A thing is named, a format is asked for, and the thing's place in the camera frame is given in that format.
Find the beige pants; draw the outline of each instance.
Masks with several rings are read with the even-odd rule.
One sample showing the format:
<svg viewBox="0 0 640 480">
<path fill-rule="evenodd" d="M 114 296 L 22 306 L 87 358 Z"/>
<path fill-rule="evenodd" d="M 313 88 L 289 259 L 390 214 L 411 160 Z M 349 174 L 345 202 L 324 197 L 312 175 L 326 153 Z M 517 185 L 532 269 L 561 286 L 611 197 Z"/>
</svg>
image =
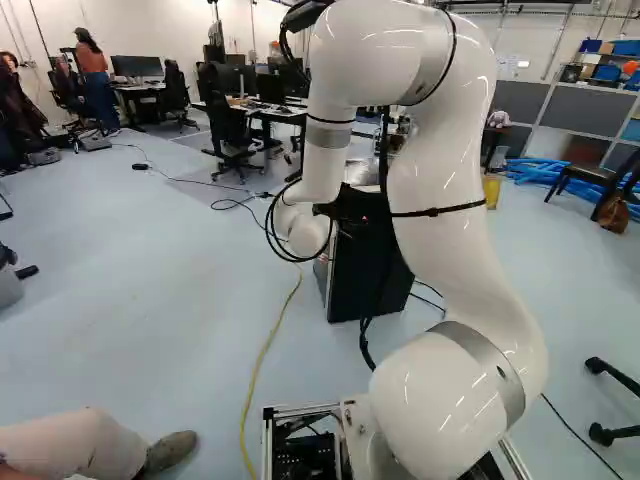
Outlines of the beige pants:
<svg viewBox="0 0 640 480">
<path fill-rule="evenodd" d="M 94 408 L 0 428 L 0 462 L 47 480 L 76 473 L 129 480 L 144 465 L 147 447 L 140 435 Z"/>
</svg>

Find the gray sneaker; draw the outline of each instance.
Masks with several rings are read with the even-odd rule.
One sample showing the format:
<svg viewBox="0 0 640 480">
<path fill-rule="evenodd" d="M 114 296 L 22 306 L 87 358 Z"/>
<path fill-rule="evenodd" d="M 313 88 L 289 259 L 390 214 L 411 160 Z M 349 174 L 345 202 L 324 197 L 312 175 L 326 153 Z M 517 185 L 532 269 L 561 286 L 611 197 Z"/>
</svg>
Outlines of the gray sneaker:
<svg viewBox="0 0 640 480">
<path fill-rule="evenodd" d="M 198 435 L 192 430 L 175 432 L 158 440 L 147 450 L 144 477 L 155 475 L 184 461 L 198 444 Z"/>
</svg>

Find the blue floor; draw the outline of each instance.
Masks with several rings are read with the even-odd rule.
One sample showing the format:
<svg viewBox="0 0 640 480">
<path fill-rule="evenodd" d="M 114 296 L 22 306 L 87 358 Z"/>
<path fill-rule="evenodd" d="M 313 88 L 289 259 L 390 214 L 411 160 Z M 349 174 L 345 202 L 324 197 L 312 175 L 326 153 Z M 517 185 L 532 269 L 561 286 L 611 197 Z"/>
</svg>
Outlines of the blue floor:
<svg viewBox="0 0 640 480">
<path fill-rule="evenodd" d="M 139 145 L 181 178 L 206 181 L 216 163 L 135 132 L 116 141 Z M 356 140 L 354 152 L 369 149 L 370 141 Z M 149 440 L 198 430 L 198 455 L 173 477 L 249 478 L 238 442 L 242 404 L 297 270 L 272 254 L 248 212 L 209 209 L 226 192 L 132 171 L 141 160 L 141 152 L 116 146 L 3 179 L 16 217 L 0 223 L 0 239 L 41 273 L 0 313 L 0 424 L 99 406 Z M 277 183 L 278 168 L 261 185 Z M 544 204 L 544 195 L 505 183 L 489 218 L 507 273 L 546 334 L 547 394 L 583 435 L 595 420 L 638 424 L 640 401 L 585 373 L 582 362 L 600 355 L 640 379 L 640 228 L 606 232 L 589 221 L 590 205 L 566 195 Z M 266 206 L 252 203 L 260 220 Z M 365 392 L 370 376 L 357 325 L 324 321 L 310 266 L 303 269 L 247 425 L 258 465 L 262 406 L 336 401 Z M 438 318 L 410 299 L 401 315 L 373 324 L 372 355 L 383 358 Z M 613 478 L 541 401 L 513 440 L 533 478 Z M 631 479 L 640 478 L 639 448 L 628 439 L 599 450 Z"/>
</svg>

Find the gray partition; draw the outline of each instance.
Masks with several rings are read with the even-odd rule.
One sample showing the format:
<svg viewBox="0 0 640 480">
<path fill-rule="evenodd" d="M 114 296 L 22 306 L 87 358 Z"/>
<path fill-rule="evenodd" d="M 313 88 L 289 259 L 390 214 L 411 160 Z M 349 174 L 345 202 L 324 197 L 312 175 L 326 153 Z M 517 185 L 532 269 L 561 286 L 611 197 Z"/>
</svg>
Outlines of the gray partition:
<svg viewBox="0 0 640 480">
<path fill-rule="evenodd" d="M 514 122 L 535 123 L 549 84 L 498 80 L 493 108 L 504 110 Z"/>
<path fill-rule="evenodd" d="M 629 114 L 635 95 L 558 85 L 540 121 L 563 128 L 615 137 Z"/>
<path fill-rule="evenodd" d="M 522 150 L 527 143 L 527 139 L 531 134 L 531 127 L 514 125 L 509 128 L 509 133 L 500 139 L 500 145 L 509 147 L 507 157 L 517 158 L 522 155 Z"/>
<path fill-rule="evenodd" d="M 618 143 L 609 154 L 607 161 L 604 164 L 604 168 L 609 170 L 617 170 L 627 160 L 638 147 L 633 145 L 627 145 L 624 143 Z"/>
</svg>

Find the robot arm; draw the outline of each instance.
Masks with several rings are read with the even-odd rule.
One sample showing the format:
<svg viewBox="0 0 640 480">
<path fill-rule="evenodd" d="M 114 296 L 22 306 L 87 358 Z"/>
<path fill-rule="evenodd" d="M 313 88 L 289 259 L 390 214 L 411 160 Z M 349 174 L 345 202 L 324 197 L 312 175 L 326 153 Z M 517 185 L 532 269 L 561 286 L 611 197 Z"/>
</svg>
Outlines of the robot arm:
<svg viewBox="0 0 640 480">
<path fill-rule="evenodd" d="M 482 129 L 495 58 L 468 20 L 397 0 L 339 0 L 311 39 L 303 179 L 274 221 L 303 256 L 329 219 L 295 204 L 338 194 L 359 105 L 408 105 L 413 130 L 391 165 L 387 195 L 402 255 L 447 299 L 445 322 L 386 358 L 370 383 L 373 413 L 418 479 L 457 478 L 540 394 L 547 351 L 507 281 L 486 226 Z"/>
</svg>

